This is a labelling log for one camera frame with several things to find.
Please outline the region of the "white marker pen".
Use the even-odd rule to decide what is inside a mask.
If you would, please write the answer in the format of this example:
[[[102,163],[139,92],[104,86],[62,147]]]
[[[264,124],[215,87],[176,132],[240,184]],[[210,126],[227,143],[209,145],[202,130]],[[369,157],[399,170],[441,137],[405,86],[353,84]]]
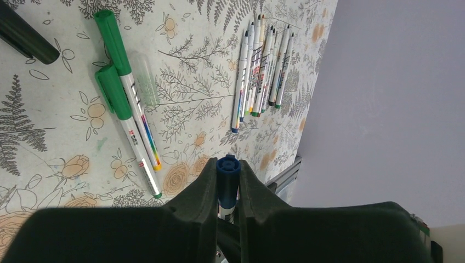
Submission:
[[[258,15],[246,28],[240,46],[230,131],[239,132],[250,115],[258,118],[267,108],[280,109],[293,58],[296,36],[290,25],[281,35],[276,27],[266,27],[265,16]]]

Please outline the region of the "floral patterned table mat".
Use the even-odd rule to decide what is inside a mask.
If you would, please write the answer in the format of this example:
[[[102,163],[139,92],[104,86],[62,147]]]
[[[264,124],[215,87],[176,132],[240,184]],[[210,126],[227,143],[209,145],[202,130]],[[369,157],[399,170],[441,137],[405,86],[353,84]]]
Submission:
[[[57,49],[45,65],[1,43],[1,254],[37,210],[159,206],[208,159],[234,154],[262,182],[290,166],[309,111],[337,1],[7,1]],[[149,194],[131,146],[95,82],[110,56],[93,19],[115,13],[162,169]],[[240,45],[260,16],[281,41],[294,34],[279,109],[230,130]]]

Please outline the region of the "clear plastic pen cap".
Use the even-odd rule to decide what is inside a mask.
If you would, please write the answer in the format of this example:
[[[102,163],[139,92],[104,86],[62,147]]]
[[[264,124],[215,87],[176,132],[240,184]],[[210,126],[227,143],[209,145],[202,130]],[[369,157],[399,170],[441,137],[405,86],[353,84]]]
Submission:
[[[145,106],[156,106],[160,103],[157,91],[157,81],[147,55],[132,51],[129,61],[138,89],[141,91],[141,100]]]

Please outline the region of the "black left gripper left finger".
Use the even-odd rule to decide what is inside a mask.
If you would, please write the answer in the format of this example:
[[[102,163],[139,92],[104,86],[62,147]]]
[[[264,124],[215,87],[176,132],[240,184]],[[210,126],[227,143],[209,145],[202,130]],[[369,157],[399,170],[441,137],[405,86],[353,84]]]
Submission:
[[[216,159],[161,207],[53,208],[34,213],[4,262],[214,262]]]

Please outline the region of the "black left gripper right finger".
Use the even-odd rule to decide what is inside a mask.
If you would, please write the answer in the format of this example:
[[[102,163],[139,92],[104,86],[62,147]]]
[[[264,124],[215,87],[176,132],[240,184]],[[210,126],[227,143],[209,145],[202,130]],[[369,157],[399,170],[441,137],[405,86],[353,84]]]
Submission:
[[[409,213],[395,202],[293,207],[241,161],[243,262],[431,262]]]

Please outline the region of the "aluminium frame rail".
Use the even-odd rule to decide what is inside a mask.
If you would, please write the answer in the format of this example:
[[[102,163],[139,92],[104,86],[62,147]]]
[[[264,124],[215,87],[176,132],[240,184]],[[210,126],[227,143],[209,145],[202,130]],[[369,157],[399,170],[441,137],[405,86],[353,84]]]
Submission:
[[[294,163],[279,175],[270,179],[265,186],[275,193],[284,202],[289,203],[293,196],[295,182],[302,162],[301,156],[297,156]]]

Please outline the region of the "blue capped marker pen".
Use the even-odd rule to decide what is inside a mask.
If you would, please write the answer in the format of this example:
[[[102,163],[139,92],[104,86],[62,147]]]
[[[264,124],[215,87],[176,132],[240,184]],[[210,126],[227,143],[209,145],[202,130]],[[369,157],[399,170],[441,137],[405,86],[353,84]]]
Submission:
[[[219,217],[234,223],[241,164],[234,155],[226,155],[216,162]]]

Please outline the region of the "black pen cap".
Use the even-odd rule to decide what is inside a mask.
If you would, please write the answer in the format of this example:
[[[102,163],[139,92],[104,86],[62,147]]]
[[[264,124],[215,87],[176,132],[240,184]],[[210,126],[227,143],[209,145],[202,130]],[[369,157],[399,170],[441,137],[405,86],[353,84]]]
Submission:
[[[30,26],[6,2],[1,1],[1,40],[29,59],[45,65],[56,61],[60,52]]]

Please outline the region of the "green capped marker pen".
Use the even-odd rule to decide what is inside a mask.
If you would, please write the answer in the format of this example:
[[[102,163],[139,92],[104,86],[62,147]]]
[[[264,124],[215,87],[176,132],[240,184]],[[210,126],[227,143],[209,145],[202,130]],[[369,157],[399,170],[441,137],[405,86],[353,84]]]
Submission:
[[[132,74],[132,68],[128,60],[115,14],[111,10],[103,9],[94,14],[94,19],[110,55],[110,59],[124,87],[124,91],[132,109],[133,118],[140,130],[141,138],[151,166],[155,171],[159,171],[162,168],[162,164],[152,137],[150,126],[144,114],[141,95]]]

